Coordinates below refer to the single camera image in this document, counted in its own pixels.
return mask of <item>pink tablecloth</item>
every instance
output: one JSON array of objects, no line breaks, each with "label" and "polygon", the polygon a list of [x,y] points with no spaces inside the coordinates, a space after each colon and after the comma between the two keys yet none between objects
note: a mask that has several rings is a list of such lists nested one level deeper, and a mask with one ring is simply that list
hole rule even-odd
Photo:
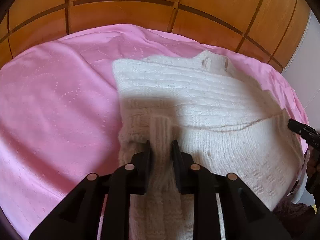
[{"label": "pink tablecloth", "polygon": [[133,25],[74,33],[28,49],[1,69],[0,206],[24,239],[86,174],[118,166],[121,118],[112,61],[194,57],[205,49],[229,57],[291,117],[308,123],[294,90],[270,65]]}]

